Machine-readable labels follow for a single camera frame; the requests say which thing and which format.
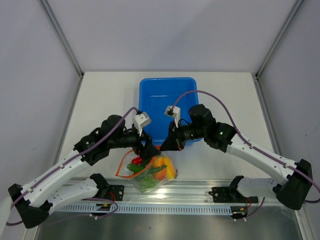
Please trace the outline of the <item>red chili pepper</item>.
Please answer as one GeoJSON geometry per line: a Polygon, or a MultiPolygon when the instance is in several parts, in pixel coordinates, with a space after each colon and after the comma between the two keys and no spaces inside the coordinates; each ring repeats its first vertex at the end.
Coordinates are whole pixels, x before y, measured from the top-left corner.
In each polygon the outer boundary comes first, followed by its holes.
{"type": "Polygon", "coordinates": [[[143,162],[143,160],[140,157],[136,157],[131,161],[132,164],[137,165],[137,166],[140,165],[142,162],[143,162]]]}

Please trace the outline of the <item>green cucumber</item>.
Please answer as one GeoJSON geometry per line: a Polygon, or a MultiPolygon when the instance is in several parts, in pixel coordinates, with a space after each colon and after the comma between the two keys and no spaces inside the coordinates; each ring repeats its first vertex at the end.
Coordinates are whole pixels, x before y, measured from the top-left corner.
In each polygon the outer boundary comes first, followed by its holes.
{"type": "Polygon", "coordinates": [[[126,166],[126,168],[133,172],[134,174],[139,173],[145,169],[147,169],[147,165],[150,163],[150,161],[143,161],[141,164],[134,164],[130,163],[126,166]]]}

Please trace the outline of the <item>clear orange zip bag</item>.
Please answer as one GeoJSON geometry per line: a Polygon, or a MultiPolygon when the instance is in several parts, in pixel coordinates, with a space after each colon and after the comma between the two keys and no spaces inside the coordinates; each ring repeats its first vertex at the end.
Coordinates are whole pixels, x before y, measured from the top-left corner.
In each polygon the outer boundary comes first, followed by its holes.
{"type": "Polygon", "coordinates": [[[115,176],[131,181],[139,192],[148,193],[176,179],[178,169],[164,152],[143,160],[130,150],[122,157],[115,176]]]}

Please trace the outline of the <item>yellow orange mango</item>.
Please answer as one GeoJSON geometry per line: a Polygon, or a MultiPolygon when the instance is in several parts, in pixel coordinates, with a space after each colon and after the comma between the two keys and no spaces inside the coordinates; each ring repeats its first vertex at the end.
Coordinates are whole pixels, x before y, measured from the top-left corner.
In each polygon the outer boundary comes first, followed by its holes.
{"type": "Polygon", "coordinates": [[[166,165],[166,178],[168,180],[175,179],[177,172],[173,161],[169,157],[165,157],[164,162],[166,165]]]}

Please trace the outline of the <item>green chili pepper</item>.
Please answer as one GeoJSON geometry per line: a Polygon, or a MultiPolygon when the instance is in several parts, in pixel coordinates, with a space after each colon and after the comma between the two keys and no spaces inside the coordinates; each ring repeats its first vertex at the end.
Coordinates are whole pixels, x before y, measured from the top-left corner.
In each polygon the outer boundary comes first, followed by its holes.
{"type": "Polygon", "coordinates": [[[138,174],[134,178],[135,179],[142,179],[145,175],[153,175],[153,174],[158,173],[158,172],[160,172],[160,171],[162,171],[163,169],[166,169],[166,168],[167,168],[166,164],[164,164],[162,166],[159,166],[159,167],[155,167],[155,168],[150,167],[145,172],[138,174]]]}

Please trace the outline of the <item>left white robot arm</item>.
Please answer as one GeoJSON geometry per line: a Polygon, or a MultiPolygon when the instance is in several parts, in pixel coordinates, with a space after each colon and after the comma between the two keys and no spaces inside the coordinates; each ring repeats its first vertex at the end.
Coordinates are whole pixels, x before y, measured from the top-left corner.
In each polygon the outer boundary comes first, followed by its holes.
{"type": "Polygon", "coordinates": [[[116,200],[107,180],[100,174],[92,174],[81,183],[69,187],[63,185],[74,175],[106,158],[110,150],[132,148],[142,160],[151,160],[161,152],[152,143],[144,127],[151,123],[146,112],[133,116],[130,129],[125,119],[111,115],[100,127],[82,137],[69,154],[35,180],[13,184],[8,188],[13,206],[27,229],[42,224],[52,213],[71,203],[86,200],[116,200]]]}

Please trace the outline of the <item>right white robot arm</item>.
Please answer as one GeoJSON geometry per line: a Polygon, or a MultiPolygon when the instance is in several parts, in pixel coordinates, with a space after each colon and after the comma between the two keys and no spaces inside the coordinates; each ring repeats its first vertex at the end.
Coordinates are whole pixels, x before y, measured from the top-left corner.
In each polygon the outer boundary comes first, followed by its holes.
{"type": "Polygon", "coordinates": [[[171,122],[160,151],[181,151],[187,141],[197,139],[203,139],[211,148],[241,158],[269,175],[269,178],[236,176],[228,187],[232,201],[249,197],[276,198],[292,210],[301,209],[312,186],[312,167],[308,161],[295,162],[260,149],[240,137],[233,126],[221,122],[212,126],[193,123],[176,126],[171,122]]]}

